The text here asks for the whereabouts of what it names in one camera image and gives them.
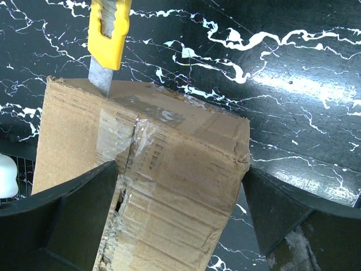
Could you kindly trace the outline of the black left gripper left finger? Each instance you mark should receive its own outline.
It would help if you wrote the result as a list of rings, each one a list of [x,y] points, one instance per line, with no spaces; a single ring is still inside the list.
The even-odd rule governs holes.
[[[92,270],[118,177],[108,161],[1,206],[1,270]]]

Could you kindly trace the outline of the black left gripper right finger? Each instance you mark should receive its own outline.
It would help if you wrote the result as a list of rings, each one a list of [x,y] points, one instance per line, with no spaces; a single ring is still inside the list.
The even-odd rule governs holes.
[[[360,270],[360,209],[255,168],[244,176],[243,187],[270,270]]]

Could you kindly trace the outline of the brown cardboard express box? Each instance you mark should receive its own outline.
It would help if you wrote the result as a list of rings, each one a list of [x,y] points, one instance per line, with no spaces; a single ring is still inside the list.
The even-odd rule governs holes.
[[[249,170],[249,120],[146,82],[48,77],[33,192],[106,161],[118,180],[95,270],[204,270]]]

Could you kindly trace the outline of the yellow utility knife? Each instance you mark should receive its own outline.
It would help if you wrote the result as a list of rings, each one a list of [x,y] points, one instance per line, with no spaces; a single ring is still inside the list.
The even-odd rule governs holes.
[[[114,71],[121,66],[130,27],[132,1],[91,1],[87,49],[91,54],[88,79],[109,96]]]

